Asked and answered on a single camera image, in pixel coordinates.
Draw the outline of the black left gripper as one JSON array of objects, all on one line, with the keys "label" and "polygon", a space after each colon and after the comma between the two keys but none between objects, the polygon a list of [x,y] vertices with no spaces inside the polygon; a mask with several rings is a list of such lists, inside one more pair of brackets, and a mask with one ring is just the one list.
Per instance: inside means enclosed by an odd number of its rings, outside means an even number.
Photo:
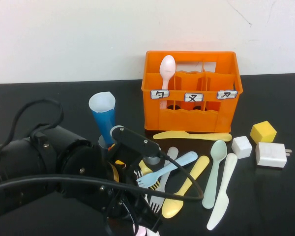
[{"label": "black left gripper", "polygon": [[145,193],[121,189],[121,184],[138,188],[135,183],[136,170],[137,163],[128,166],[103,158],[98,161],[98,177],[115,183],[113,187],[105,185],[103,191],[98,191],[104,221],[137,221],[139,225],[157,232],[163,222],[144,200]]}]

